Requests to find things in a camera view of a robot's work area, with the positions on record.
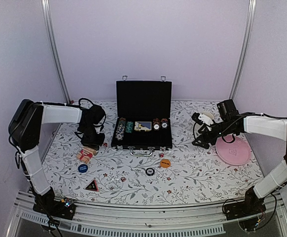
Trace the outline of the blue card deck box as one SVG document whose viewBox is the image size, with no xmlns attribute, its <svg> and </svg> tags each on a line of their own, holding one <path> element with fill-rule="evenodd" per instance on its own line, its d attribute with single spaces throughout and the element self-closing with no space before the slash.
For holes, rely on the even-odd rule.
<svg viewBox="0 0 287 237">
<path fill-rule="evenodd" d="M 150 121 L 136 121 L 134 124 L 135 131 L 151 131 L 152 123 Z"/>
</svg>

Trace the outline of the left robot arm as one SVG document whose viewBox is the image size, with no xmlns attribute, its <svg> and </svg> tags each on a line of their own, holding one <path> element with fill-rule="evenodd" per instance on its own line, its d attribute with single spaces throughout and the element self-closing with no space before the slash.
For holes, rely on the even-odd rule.
<svg viewBox="0 0 287 237">
<path fill-rule="evenodd" d="M 16 148 L 36 194 L 44 196 L 52 192 L 39 154 L 41 126 L 55 123 L 77 124 L 76 134 L 81 143 L 98 149 L 105 139 L 101 132 L 105 120 L 105 111 L 96 104 L 85 108 L 80 104 L 33 102 L 29 99 L 21 101 L 8 126 L 9 142 Z"/>
</svg>

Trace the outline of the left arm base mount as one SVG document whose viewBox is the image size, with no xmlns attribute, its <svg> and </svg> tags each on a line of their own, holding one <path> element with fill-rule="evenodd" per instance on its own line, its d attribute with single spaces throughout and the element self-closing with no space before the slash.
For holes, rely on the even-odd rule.
<svg viewBox="0 0 287 237">
<path fill-rule="evenodd" d="M 35 197 L 33 211 L 51 217 L 73 220 L 76 206 L 69 201 L 57 201 L 53 197 Z"/>
</svg>

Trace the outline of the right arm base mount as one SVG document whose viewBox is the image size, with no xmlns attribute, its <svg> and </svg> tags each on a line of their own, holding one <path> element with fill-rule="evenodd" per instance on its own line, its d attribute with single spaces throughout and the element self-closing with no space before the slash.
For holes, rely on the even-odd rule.
<svg viewBox="0 0 287 237">
<path fill-rule="evenodd" d="M 266 211 L 264 197 L 258 198 L 253 189 L 249 189 L 245 193 L 243 201 L 235 201 L 227 204 L 227 201 L 222 205 L 222 212 L 227 220 L 234 220 L 248 217 L 255 214 L 261 214 L 261 217 L 255 217 L 239 222 L 239 226 L 246 232 L 254 232 L 258 229 Z"/>
</svg>

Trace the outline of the black poker case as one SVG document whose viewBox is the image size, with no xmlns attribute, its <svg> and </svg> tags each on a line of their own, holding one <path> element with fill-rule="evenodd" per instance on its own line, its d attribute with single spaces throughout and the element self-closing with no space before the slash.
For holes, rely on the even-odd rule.
<svg viewBox="0 0 287 237">
<path fill-rule="evenodd" d="M 166 151 L 172 149 L 171 133 L 171 96 L 172 82 L 167 80 L 119 80 L 116 82 L 117 121 L 111 147 L 118 150 Z M 160 121 L 168 119 L 168 128 L 155 131 L 124 132 L 122 140 L 116 138 L 120 118 L 131 121 Z"/>
</svg>

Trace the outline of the red card deck box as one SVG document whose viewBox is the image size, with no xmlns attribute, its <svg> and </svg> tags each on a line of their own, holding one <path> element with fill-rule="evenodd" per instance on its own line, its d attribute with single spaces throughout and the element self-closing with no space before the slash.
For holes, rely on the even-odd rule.
<svg viewBox="0 0 287 237">
<path fill-rule="evenodd" d="M 92 157 L 94 157 L 95 155 L 97 155 L 98 151 L 93 149 L 93 148 L 89 148 L 89 147 L 83 147 L 77 154 L 77 159 L 81 162 L 83 162 L 84 164 L 88 164 L 91 160 Z"/>
</svg>

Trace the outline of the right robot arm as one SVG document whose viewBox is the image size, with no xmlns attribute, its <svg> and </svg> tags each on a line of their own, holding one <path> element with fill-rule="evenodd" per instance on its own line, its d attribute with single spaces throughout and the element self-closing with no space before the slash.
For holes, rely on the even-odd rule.
<svg viewBox="0 0 287 237">
<path fill-rule="evenodd" d="M 256 211 L 262 199 L 287 183 L 287 117 L 244 113 L 215 122 L 204 113 L 194 113 L 192 120 L 202 126 L 193 145 L 209 148 L 219 137 L 245 133 L 259 164 L 268 174 L 253 187 L 253 196 L 241 203 L 244 215 Z"/>
</svg>

